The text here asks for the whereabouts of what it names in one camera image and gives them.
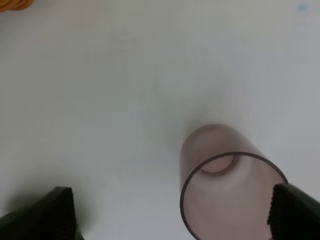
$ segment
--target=pink translucent cup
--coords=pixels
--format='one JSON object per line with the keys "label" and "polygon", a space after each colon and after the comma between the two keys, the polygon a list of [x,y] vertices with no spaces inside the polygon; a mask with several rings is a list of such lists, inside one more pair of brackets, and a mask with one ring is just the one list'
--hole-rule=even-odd
{"label": "pink translucent cup", "polygon": [[285,175],[242,134],[207,125],[185,140],[181,155],[180,211],[197,240],[269,240],[275,184]]}

